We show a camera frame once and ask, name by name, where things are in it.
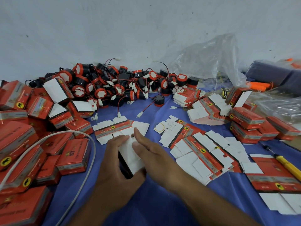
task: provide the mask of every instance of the yellow screwdriver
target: yellow screwdriver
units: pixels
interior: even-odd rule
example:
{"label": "yellow screwdriver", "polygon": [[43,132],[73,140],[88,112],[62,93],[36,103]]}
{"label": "yellow screwdriver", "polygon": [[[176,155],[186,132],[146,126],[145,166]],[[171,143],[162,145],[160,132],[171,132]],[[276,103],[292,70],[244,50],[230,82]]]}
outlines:
{"label": "yellow screwdriver", "polygon": [[288,162],[283,156],[275,154],[268,145],[264,145],[263,143],[261,144],[265,150],[272,152],[273,157],[277,159],[289,172],[291,172],[292,175],[294,175],[301,182],[301,171],[297,167]]}

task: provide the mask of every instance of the forearm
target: forearm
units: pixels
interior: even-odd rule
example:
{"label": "forearm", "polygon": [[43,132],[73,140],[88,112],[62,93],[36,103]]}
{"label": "forearm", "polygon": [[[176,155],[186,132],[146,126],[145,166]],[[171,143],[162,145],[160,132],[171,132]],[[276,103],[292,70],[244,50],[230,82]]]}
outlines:
{"label": "forearm", "polygon": [[258,225],[247,214],[186,173],[171,191],[182,199],[201,225]]}
{"label": "forearm", "polygon": [[73,216],[68,226],[100,226],[110,213],[105,206],[99,208],[100,203],[92,194],[89,200]]}

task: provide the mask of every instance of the right hand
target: right hand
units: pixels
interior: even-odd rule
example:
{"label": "right hand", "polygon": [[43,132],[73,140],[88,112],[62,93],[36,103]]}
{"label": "right hand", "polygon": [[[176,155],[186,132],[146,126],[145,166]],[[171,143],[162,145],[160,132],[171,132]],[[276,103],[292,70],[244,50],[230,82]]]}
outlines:
{"label": "right hand", "polygon": [[168,191],[174,191],[185,177],[185,172],[157,143],[150,141],[134,128],[137,142],[132,147],[144,162],[146,172],[160,186]]}

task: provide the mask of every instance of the yellow handle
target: yellow handle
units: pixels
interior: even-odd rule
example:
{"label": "yellow handle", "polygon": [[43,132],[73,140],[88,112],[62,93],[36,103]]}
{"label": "yellow handle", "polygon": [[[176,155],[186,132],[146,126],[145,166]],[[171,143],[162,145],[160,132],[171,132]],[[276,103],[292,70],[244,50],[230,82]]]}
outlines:
{"label": "yellow handle", "polygon": [[277,156],[276,159],[301,182],[301,171],[297,167],[288,162],[283,156]]}

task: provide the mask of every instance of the hand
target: hand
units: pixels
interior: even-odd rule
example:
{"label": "hand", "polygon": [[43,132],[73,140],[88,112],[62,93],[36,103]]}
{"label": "hand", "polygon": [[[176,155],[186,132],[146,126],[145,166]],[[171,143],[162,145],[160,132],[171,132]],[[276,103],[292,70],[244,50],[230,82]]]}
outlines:
{"label": "hand", "polygon": [[150,141],[134,128],[137,142],[132,147],[142,159],[146,172],[160,186],[168,191],[174,191],[181,183],[186,173],[157,143]]}
{"label": "hand", "polygon": [[131,179],[126,179],[120,171],[118,147],[128,138],[129,136],[120,135],[108,141],[91,197],[98,202],[100,208],[105,208],[107,215],[125,206],[145,181],[143,171],[138,171]]}

